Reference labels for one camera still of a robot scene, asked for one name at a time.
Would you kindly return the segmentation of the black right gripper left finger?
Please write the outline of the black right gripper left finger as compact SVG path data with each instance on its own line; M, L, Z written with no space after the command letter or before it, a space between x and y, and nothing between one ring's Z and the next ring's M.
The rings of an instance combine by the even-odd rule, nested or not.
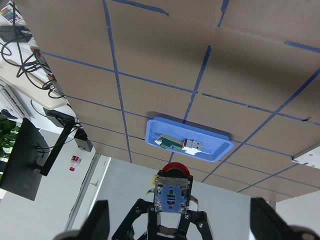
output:
M57 240L107 240L110 234L108 200L95 202L90 214L79 230L62 232Z

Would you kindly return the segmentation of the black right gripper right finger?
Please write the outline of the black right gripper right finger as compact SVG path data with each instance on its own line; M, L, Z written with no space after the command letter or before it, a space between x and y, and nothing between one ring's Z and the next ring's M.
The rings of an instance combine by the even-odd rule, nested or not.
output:
M256 240L318 240L310 228L288 225L261 197L250 199L250 230Z

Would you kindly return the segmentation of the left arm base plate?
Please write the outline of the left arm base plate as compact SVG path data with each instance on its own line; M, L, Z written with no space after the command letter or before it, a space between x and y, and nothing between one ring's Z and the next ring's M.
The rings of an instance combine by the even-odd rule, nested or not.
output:
M320 143L317 142L312 146L302 150L293 156L292 162L309 166L312 168L320 168Z

